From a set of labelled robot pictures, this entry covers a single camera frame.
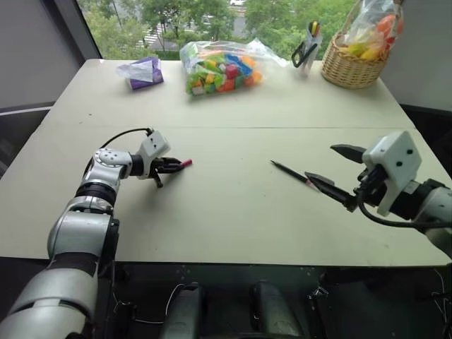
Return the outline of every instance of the wicker basket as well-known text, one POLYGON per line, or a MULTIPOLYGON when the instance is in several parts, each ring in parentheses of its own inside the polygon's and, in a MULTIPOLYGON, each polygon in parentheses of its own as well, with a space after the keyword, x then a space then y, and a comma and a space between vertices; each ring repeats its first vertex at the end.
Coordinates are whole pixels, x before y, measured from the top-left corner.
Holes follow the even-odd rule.
MULTIPOLYGON (((362 0, 357 0, 352 10, 348 13, 342 30, 331 39, 322 61, 321 73, 323 77, 345 88, 364 88, 374 83, 389 58, 389 52, 382 54, 377 60, 365 60, 339 50, 336 41, 349 30, 361 3, 362 0)), ((398 24, 399 17, 400 11, 393 22, 393 29, 398 24)))

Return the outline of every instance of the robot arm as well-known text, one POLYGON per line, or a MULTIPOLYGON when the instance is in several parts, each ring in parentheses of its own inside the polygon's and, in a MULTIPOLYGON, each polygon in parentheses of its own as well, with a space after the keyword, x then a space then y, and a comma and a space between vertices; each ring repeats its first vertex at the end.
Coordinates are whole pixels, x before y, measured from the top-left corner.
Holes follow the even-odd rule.
POLYGON ((47 250, 50 264, 25 287, 0 324, 2 339, 91 338, 97 273, 114 259, 119 221, 113 218, 121 179, 152 178, 184 168, 174 158, 159 158, 170 149, 151 131, 138 152, 101 148, 93 156, 75 197, 53 226, 47 250))
POLYGON ((452 258, 452 190, 432 179, 422 184, 415 181, 421 158, 408 132, 384 136, 367 150, 351 145, 331 148, 349 160, 364 163, 366 169, 358 176, 355 195, 307 173, 322 193, 341 202, 350 212, 359 208, 374 222, 415 228, 452 258), (378 218, 366 209, 365 203, 378 206, 380 215, 394 213, 412 222, 378 218))

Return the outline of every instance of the clear plastic bag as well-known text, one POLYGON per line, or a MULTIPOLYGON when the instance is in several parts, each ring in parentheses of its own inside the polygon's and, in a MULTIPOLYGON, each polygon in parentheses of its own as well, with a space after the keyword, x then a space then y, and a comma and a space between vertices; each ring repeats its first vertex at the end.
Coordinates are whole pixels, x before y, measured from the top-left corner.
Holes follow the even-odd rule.
POLYGON ((365 0, 350 29, 338 40, 343 52, 376 60, 390 50, 403 29, 403 12, 394 0, 365 0))
POLYGON ((228 41, 189 42, 180 50, 186 70, 186 91, 192 95, 220 93, 250 87, 263 80, 269 65, 288 61, 255 39, 249 44, 228 41))

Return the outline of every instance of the black pen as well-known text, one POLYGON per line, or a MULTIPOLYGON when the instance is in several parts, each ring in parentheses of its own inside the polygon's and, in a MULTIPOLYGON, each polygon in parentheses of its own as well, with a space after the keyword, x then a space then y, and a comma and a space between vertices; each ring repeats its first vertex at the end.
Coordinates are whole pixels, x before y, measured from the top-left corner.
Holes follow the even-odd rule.
POLYGON ((287 174, 290 175, 291 177, 294 177, 295 179, 300 180, 303 184, 305 184, 305 185, 307 185, 307 186, 309 186, 309 187, 315 189, 316 191, 319 191, 319 189, 317 189, 317 187, 316 187, 314 184, 312 184, 312 182, 311 182, 308 178, 302 176, 300 173, 296 173, 294 170, 292 170, 292 169, 290 169, 289 167, 286 167, 286 166, 280 164, 279 162, 276 162, 276 161, 273 161, 273 160, 270 160, 270 161, 271 161, 271 163, 274 164, 277 168, 279 168, 279 169, 282 170, 283 172, 287 173, 287 174))

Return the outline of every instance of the white table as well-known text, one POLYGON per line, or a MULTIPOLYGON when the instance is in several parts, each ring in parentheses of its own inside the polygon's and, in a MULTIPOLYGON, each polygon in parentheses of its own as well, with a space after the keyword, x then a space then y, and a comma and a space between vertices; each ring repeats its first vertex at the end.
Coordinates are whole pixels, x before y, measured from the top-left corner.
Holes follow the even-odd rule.
MULTIPOLYGON (((0 180, 0 256, 46 258, 47 234, 77 189, 92 152, 131 127, 154 126, 169 156, 194 165, 153 181, 121 183, 117 260, 332 266, 441 266, 450 259, 415 230, 349 213, 278 171, 270 159, 317 172, 351 190, 362 166, 329 149, 364 147, 409 130, 423 163, 418 179, 451 180, 381 81, 364 90, 274 74, 241 93, 190 98, 179 62, 165 82, 131 92, 114 73, 123 61, 90 60, 0 180)), ((112 147, 135 152, 142 134, 112 147)))

